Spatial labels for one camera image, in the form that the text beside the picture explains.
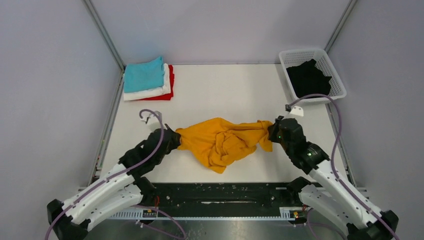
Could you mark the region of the yellow t-shirt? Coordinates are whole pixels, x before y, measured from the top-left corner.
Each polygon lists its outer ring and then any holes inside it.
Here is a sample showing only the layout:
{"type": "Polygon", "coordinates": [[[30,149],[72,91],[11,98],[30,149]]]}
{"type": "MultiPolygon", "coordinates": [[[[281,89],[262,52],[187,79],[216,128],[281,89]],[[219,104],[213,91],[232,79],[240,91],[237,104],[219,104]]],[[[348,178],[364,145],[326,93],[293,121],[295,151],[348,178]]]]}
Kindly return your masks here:
{"type": "Polygon", "coordinates": [[[273,151],[268,120],[235,124],[223,118],[212,118],[186,128],[176,129],[180,135],[181,151],[190,151],[204,167],[218,174],[236,161],[253,154],[260,146],[273,151]]]}

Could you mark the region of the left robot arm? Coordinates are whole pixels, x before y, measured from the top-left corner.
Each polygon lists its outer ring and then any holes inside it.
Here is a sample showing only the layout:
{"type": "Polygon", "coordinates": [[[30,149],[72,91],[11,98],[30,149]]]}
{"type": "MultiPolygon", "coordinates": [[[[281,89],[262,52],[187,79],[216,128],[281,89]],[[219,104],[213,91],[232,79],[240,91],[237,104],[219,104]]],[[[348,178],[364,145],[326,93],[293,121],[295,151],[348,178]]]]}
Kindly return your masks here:
{"type": "Polygon", "coordinates": [[[103,177],[75,196],[47,204],[48,232],[60,240],[83,240],[96,225],[134,205],[157,200],[156,187],[146,178],[171,151],[181,135],[169,127],[158,128],[129,149],[103,177]]]}

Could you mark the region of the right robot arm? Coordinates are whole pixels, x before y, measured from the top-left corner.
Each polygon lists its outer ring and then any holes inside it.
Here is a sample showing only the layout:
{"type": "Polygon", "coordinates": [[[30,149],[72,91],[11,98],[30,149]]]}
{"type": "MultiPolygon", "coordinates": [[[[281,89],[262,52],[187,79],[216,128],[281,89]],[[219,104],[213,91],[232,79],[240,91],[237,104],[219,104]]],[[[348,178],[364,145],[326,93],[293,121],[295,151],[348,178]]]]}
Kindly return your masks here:
{"type": "Polygon", "coordinates": [[[289,184],[287,201],[313,208],[336,225],[349,240],[391,240],[396,237],[398,216],[382,211],[339,174],[333,161],[318,145],[307,141],[294,118],[279,116],[268,127],[269,140],[282,146],[298,169],[319,183],[326,196],[304,177],[289,184]]]}

